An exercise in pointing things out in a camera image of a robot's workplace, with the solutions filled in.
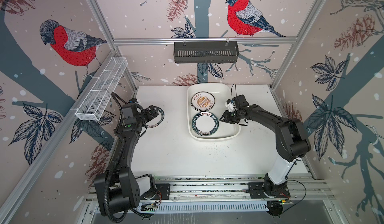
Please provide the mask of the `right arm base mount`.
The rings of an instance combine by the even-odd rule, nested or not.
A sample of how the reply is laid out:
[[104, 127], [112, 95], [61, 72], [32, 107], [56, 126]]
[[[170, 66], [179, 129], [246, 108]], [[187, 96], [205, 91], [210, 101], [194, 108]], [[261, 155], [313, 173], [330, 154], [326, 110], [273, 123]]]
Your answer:
[[246, 193], [250, 194], [251, 199], [290, 199], [291, 195], [287, 187], [287, 182], [281, 185], [274, 185], [270, 182], [248, 183]]

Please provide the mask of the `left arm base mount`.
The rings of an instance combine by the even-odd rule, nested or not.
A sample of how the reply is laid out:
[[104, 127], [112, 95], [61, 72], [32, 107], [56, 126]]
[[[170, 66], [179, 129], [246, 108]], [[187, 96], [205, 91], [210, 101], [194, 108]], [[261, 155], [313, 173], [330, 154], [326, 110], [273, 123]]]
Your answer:
[[171, 185], [170, 184], [156, 184], [155, 190], [141, 196], [141, 200], [145, 201], [163, 201], [170, 199]]

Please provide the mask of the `large orange sunburst plate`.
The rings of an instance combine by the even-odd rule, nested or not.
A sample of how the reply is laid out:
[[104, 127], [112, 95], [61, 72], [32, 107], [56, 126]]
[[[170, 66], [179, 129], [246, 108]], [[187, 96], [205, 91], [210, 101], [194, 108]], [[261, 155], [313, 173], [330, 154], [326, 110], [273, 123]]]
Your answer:
[[211, 93], [205, 91], [198, 92], [191, 98], [192, 108], [200, 112], [211, 110], [215, 103], [215, 97]]

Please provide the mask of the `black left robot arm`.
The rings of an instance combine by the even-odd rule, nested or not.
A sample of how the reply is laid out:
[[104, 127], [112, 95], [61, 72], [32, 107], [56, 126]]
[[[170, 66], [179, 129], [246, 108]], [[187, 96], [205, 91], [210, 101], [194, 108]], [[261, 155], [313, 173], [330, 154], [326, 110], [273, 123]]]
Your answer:
[[131, 168], [132, 158], [142, 129], [159, 115], [157, 107], [144, 109], [134, 102], [120, 105], [119, 109], [115, 152], [107, 169], [94, 180], [101, 214], [115, 224], [122, 222], [128, 211], [140, 203], [142, 194]]

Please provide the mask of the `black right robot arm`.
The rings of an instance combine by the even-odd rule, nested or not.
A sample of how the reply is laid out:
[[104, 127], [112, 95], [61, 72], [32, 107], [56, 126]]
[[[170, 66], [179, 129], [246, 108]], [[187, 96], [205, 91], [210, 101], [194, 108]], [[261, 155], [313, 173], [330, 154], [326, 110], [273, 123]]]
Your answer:
[[259, 105], [250, 105], [244, 95], [227, 100], [225, 106], [227, 110], [221, 122], [241, 125], [240, 121], [244, 120], [248, 125], [249, 121], [254, 121], [275, 133], [279, 156], [264, 177], [263, 189], [266, 196], [277, 196], [287, 188], [287, 177], [293, 166], [311, 150], [303, 123], [297, 118], [275, 115]]

